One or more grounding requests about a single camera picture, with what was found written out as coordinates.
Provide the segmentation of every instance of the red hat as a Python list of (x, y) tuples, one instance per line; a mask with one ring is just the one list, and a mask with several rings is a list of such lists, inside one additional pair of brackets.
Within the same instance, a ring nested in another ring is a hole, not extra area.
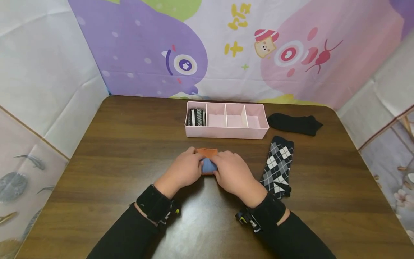
[(273, 41), (276, 41), (279, 38), (279, 32), (272, 30), (257, 30), (255, 32), (256, 42), (262, 41), (267, 37), (272, 37)]

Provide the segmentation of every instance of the blue sock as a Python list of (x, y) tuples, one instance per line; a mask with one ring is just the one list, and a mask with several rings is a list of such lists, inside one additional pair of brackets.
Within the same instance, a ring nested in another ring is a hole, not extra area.
[(203, 161), (204, 161), (204, 164), (203, 164), (203, 167), (201, 169), (201, 172), (203, 174), (205, 174), (205, 173), (211, 173), (211, 172), (213, 172), (215, 170), (218, 170), (217, 169), (217, 166), (213, 162), (211, 162), (210, 159), (205, 158), (205, 159), (203, 159)]

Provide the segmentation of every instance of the wooden table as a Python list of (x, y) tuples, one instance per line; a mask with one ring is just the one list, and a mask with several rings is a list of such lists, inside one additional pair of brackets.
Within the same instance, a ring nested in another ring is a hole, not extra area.
[[(266, 114), (314, 115), (316, 137), (270, 129), (262, 140), (187, 138), (186, 100), (109, 97), (23, 244), (18, 259), (85, 258), (128, 204), (189, 146), (231, 150), (257, 179), (270, 141), (295, 143), (288, 208), (338, 258), (412, 258), (414, 246), (335, 112), (327, 107), (265, 104)], [(241, 202), (202, 177), (182, 189), (176, 219), (150, 249), (153, 258), (273, 258), (234, 215)]]

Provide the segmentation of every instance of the cartoon eye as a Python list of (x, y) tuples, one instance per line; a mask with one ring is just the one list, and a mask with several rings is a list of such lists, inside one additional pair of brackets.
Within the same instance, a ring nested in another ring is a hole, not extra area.
[(192, 75), (197, 72), (197, 62), (189, 55), (180, 54), (174, 59), (174, 68), (183, 75)]
[(300, 41), (290, 41), (276, 52), (274, 62), (281, 67), (296, 63), (303, 55), (303, 44)]

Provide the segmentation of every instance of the cartoon backdrop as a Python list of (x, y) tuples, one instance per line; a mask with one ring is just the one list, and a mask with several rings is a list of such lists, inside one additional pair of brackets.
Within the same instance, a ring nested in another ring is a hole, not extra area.
[(411, 0), (69, 0), (114, 95), (339, 109), (414, 26)]
[(144, 2), (0, 1), (0, 258), (108, 96), (102, 77), (112, 94), (341, 107), (414, 241), (412, 1)]

